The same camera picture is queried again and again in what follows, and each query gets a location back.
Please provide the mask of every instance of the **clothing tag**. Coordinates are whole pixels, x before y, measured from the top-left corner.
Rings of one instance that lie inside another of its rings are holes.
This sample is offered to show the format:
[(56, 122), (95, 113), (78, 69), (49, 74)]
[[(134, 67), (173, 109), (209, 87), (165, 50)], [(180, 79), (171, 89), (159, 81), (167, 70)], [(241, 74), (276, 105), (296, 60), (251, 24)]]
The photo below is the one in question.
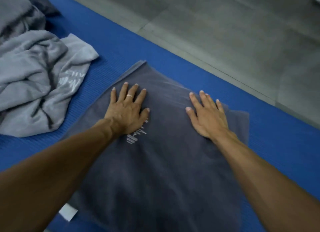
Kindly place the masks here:
[(60, 215), (68, 222), (74, 217), (78, 212), (75, 208), (71, 207), (69, 204), (65, 204), (59, 211)]

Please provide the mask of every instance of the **blue yoga mat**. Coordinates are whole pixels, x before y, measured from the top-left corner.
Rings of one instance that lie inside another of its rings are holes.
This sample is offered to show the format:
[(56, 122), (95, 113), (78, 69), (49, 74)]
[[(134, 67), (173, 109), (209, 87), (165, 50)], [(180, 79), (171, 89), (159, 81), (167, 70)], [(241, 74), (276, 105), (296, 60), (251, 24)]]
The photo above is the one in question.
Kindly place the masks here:
[[(91, 65), (79, 91), (72, 98), (66, 120), (57, 131), (26, 138), (0, 136), (0, 170), (54, 144), (123, 72), (138, 60), (147, 60), (159, 72), (186, 88), (195, 92), (203, 89), (228, 104), (231, 109), (249, 112), (250, 148), (320, 198), (320, 130), (126, 30), (74, 0), (50, 1), (62, 13), (62, 16), (49, 20), (53, 25), (51, 31), (58, 37), (75, 34), (91, 44), (100, 58)], [(104, 231), (88, 222), (81, 214), (76, 215), (70, 223), (56, 216), (49, 229), (52, 232)], [(242, 231), (263, 231), (245, 199), (242, 206)]]

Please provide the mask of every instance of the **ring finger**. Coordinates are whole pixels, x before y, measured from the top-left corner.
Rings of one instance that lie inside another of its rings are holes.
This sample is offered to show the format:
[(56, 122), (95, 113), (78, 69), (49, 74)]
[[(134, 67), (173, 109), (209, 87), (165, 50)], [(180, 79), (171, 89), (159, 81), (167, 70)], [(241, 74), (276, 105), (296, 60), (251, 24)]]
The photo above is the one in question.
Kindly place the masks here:
[(133, 101), (134, 99), (134, 95), (136, 94), (136, 91), (138, 89), (139, 85), (138, 84), (135, 84), (134, 86), (132, 86), (130, 88), (130, 90), (128, 91), (128, 94), (125, 98), (125, 101)]

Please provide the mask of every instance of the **finger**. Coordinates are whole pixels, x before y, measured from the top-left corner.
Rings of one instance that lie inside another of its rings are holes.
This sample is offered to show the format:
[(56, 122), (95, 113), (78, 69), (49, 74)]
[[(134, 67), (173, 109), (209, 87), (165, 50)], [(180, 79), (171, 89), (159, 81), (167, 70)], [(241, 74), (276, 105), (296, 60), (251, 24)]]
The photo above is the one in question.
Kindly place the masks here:
[(125, 82), (122, 85), (122, 88), (120, 90), (118, 101), (124, 101), (127, 95), (127, 89), (128, 89), (128, 82)]
[(194, 93), (190, 92), (189, 96), (194, 108), (196, 110), (200, 110), (202, 108), (202, 105), (199, 103)]
[(134, 95), (136, 94), (138, 87), (139, 87), (139, 85), (135, 84), (134, 86), (132, 86), (130, 88), (130, 90), (128, 91), (127, 96), (125, 97), (125, 101), (132, 102), (134, 100)]
[(117, 92), (115, 87), (113, 87), (110, 94), (110, 104), (116, 103), (116, 101), (117, 101)]
[(149, 117), (150, 109), (146, 108), (140, 113), (139, 121), (141, 122), (141, 125), (146, 121), (146, 119)]
[(201, 102), (202, 102), (202, 105), (206, 108), (210, 108), (211, 107), (211, 104), (208, 100), (208, 98), (206, 97), (206, 94), (204, 93), (203, 90), (201, 90), (199, 92), (199, 95), (200, 95), (200, 99), (201, 99)]
[(216, 100), (216, 104), (217, 104), (218, 110), (219, 110), (221, 113), (224, 113), (224, 109), (223, 109), (222, 104), (221, 104), (221, 102), (219, 101), (219, 99)]
[(144, 101), (144, 98), (146, 97), (146, 94), (147, 94), (147, 90), (143, 89), (138, 95), (138, 97), (136, 98), (135, 103), (137, 103), (138, 105), (141, 105), (142, 102)]
[(198, 125), (198, 118), (195, 114), (195, 111), (191, 107), (186, 107), (186, 113), (190, 117), (191, 123), (194, 128)]
[(217, 108), (216, 103), (212, 100), (211, 96), (208, 94), (205, 94), (205, 95), (206, 95), (207, 99), (209, 100), (211, 107), (216, 109)]

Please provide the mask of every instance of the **forearm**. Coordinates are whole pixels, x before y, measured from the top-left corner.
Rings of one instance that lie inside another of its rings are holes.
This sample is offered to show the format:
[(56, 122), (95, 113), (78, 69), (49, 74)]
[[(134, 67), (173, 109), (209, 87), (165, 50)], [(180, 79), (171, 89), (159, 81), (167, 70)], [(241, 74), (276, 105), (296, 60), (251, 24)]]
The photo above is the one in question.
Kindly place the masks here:
[(233, 133), (214, 140), (266, 230), (319, 231), (320, 203)]
[(2, 231), (43, 231), (114, 137), (97, 126), (0, 173)]

